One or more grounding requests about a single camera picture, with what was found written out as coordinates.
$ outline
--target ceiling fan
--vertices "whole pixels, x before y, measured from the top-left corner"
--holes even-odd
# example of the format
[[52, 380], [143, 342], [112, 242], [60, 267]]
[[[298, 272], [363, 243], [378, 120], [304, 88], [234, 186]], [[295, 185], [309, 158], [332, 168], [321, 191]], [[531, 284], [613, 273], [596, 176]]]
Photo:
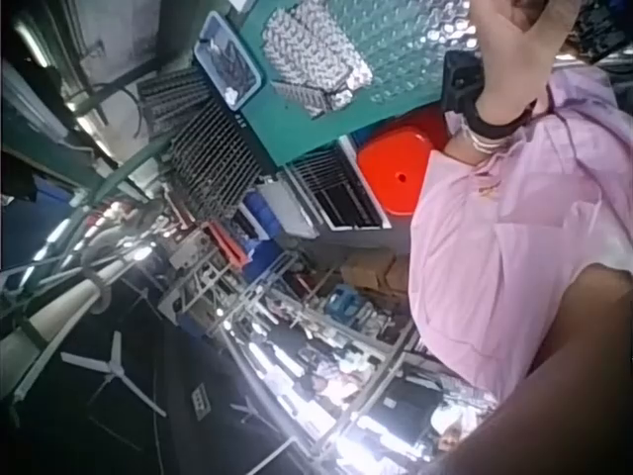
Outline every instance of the ceiling fan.
[[132, 382], [132, 380], [126, 376], [126, 371], [123, 368], [121, 362], [121, 332], [115, 332], [112, 338], [112, 349], [110, 352], [110, 361], [100, 361], [98, 359], [86, 358], [84, 356], [77, 356], [76, 354], [62, 352], [60, 354], [63, 362], [73, 364], [81, 368], [89, 369], [91, 371], [97, 371], [99, 373], [105, 373], [105, 381], [97, 391], [98, 393], [110, 383], [113, 379], [119, 378], [128, 388], [135, 393], [144, 403], [152, 408], [157, 414], [160, 414], [164, 418], [167, 417], [162, 409], [160, 409], [156, 403], [149, 399], [138, 388], [138, 386]]

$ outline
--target wire rack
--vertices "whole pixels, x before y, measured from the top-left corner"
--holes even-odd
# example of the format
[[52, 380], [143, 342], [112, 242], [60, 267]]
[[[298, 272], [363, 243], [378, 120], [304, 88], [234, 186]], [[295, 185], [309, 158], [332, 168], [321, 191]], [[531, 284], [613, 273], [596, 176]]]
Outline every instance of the wire rack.
[[305, 190], [337, 228], [379, 228], [382, 220], [338, 145], [307, 153], [289, 165]]
[[261, 167], [226, 105], [210, 98], [173, 142], [173, 185], [202, 221], [232, 218]]
[[138, 96], [153, 139], [187, 125], [211, 97], [211, 87], [192, 66], [140, 82]]

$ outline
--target patterned fabric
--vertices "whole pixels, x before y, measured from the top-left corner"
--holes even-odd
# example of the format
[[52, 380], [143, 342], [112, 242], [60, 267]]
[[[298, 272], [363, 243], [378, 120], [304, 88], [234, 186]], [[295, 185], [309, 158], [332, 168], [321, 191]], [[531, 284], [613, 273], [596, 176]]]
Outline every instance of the patterned fabric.
[[325, 94], [326, 106], [302, 100], [306, 99], [302, 94], [283, 94], [303, 105], [312, 117], [344, 108], [351, 103], [353, 91], [371, 84], [369, 66], [321, 0], [305, 0], [289, 11], [276, 10], [262, 38], [264, 54], [285, 82]]

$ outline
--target cardboard box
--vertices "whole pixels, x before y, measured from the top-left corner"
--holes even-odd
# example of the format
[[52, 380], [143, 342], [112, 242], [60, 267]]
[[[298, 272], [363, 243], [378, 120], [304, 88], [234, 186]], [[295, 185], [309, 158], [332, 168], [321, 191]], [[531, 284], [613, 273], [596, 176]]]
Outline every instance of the cardboard box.
[[341, 266], [340, 273], [353, 287], [379, 290], [387, 285], [387, 271], [395, 258], [388, 249], [359, 249]]
[[408, 255], [400, 255], [396, 258], [387, 272], [387, 285], [397, 292], [408, 291]]

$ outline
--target bracelet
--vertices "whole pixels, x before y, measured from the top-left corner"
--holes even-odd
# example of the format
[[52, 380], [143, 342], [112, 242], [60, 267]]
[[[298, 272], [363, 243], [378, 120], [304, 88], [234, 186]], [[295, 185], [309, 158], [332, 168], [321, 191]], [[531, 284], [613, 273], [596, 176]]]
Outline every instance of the bracelet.
[[507, 140], [507, 138], [484, 139], [478, 136], [471, 130], [470, 127], [468, 127], [468, 123], [466, 122], [466, 119], [464, 119], [464, 117], [462, 117], [462, 131], [464, 132], [464, 135], [468, 138], [468, 140], [471, 142], [473, 148], [476, 151], [480, 153], [484, 153], [486, 155], [492, 155], [493, 153], [498, 151], [500, 148], [502, 148], [505, 145], [505, 142]]

